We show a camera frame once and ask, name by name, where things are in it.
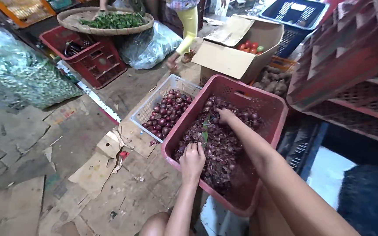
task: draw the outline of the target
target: floor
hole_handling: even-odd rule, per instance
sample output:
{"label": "floor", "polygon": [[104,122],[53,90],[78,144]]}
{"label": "floor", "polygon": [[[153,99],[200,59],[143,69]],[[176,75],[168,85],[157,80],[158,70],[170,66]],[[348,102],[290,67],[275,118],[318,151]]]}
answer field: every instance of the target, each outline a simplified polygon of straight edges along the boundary
{"label": "floor", "polygon": [[[194,47],[201,41],[197,38]],[[199,83],[199,71],[188,63],[177,74]],[[30,228],[42,236],[132,236],[148,217],[168,211],[180,173],[163,159],[159,144],[148,147],[152,137],[129,120],[135,106],[168,76],[163,63],[150,70],[128,68],[94,90],[119,115],[118,126],[87,95],[49,111],[29,106],[14,115],[0,110],[0,200],[8,206],[21,205],[20,200],[40,203],[39,211],[28,210],[38,222],[17,223],[22,205],[6,214],[0,209],[0,233]],[[39,191],[26,194],[27,188]],[[207,195],[200,190],[197,198],[195,217]]]}

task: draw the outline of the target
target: orange plastic crate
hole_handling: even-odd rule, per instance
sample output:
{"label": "orange plastic crate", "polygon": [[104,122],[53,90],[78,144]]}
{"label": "orange plastic crate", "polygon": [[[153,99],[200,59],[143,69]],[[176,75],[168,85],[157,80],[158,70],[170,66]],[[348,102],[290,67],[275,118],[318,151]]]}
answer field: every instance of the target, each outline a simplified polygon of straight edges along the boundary
{"label": "orange plastic crate", "polygon": [[0,10],[20,28],[56,15],[46,0],[0,0]]}

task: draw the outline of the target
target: person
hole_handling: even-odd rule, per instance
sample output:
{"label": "person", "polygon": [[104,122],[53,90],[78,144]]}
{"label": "person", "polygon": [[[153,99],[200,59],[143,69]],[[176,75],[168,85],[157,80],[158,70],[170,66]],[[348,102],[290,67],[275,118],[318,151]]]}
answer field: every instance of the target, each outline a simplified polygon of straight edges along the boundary
{"label": "person", "polygon": [[[192,60],[196,51],[190,49],[198,32],[198,10],[197,5],[200,0],[167,0],[166,5],[174,9],[183,24],[183,41],[176,51],[168,58],[167,67],[173,72],[177,69],[176,60],[183,56],[182,63]],[[221,6],[226,6],[226,0],[221,0]]]}
{"label": "person", "polygon": [[[249,221],[249,235],[358,236],[287,164],[264,138],[230,110],[217,109],[220,123],[239,137],[263,183],[259,206]],[[182,185],[169,216],[157,213],[146,221],[139,236],[187,236],[195,192],[204,167],[200,143],[189,144],[180,158]]]}

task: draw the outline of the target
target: blue plastic crate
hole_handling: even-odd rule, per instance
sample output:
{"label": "blue plastic crate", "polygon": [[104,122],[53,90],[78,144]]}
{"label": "blue plastic crate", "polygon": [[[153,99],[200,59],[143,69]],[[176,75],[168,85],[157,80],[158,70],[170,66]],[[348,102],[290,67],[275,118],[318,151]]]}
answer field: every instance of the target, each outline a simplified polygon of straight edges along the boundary
{"label": "blue plastic crate", "polygon": [[307,0],[276,0],[260,17],[284,24],[284,36],[276,55],[287,58],[316,29],[328,5]]}

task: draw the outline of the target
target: pink plastic basket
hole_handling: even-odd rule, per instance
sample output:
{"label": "pink plastic basket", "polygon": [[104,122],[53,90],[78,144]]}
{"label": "pink plastic basket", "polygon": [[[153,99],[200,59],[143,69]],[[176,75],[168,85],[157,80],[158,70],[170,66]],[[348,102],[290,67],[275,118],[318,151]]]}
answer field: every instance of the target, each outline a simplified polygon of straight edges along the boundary
{"label": "pink plastic basket", "polygon": [[[171,157],[178,147],[184,131],[195,121],[205,102],[212,95],[225,98],[239,109],[248,108],[258,113],[262,118],[263,125],[256,132],[273,148],[276,148],[288,112],[284,100],[242,82],[236,82],[222,75],[214,75],[208,80],[161,145],[161,153],[167,162],[181,170],[180,164]],[[234,214],[241,217],[251,216],[257,206],[261,182],[252,162],[246,155],[237,160],[231,184],[228,195],[222,196],[203,180],[199,182],[199,186],[203,190]]]}

